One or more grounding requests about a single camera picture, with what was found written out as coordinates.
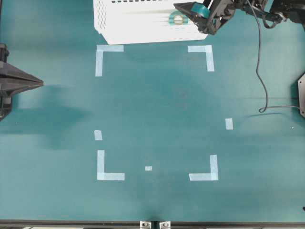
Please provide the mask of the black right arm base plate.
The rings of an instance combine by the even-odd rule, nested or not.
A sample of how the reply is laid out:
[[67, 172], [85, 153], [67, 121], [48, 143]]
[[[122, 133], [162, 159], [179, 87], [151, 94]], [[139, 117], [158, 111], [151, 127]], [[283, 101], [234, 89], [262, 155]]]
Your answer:
[[297, 85], [300, 115], [305, 118], [305, 73], [299, 78]]

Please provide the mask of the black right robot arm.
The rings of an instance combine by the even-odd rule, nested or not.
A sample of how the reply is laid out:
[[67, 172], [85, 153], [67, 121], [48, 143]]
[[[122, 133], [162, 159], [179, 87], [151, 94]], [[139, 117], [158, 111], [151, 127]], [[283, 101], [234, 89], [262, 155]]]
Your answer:
[[283, 21], [305, 25], [303, 0], [274, 0], [265, 11], [266, 0], [204, 0], [199, 3], [175, 3], [174, 7], [190, 19], [200, 33], [215, 35], [235, 14], [236, 10], [263, 20], [264, 27], [272, 29]]

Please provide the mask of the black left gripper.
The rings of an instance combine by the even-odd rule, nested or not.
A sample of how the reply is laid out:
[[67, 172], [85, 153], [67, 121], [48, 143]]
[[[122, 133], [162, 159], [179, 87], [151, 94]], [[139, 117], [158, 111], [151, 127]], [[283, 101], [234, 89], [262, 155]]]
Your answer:
[[[9, 56], [7, 45], [0, 44], [0, 120], [2, 121], [12, 110], [12, 96], [24, 91], [43, 86], [43, 81], [19, 68], [7, 63]], [[8, 83], [7, 79], [18, 79], [31, 82]]]

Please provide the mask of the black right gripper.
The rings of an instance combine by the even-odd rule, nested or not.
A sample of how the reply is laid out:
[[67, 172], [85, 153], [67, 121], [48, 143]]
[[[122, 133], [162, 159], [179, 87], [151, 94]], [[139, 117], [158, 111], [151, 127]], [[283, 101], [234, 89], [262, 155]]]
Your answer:
[[173, 5], [191, 19], [200, 33], [210, 35], [215, 35], [236, 11], [234, 0], [205, 0], [203, 3], [184, 2]]

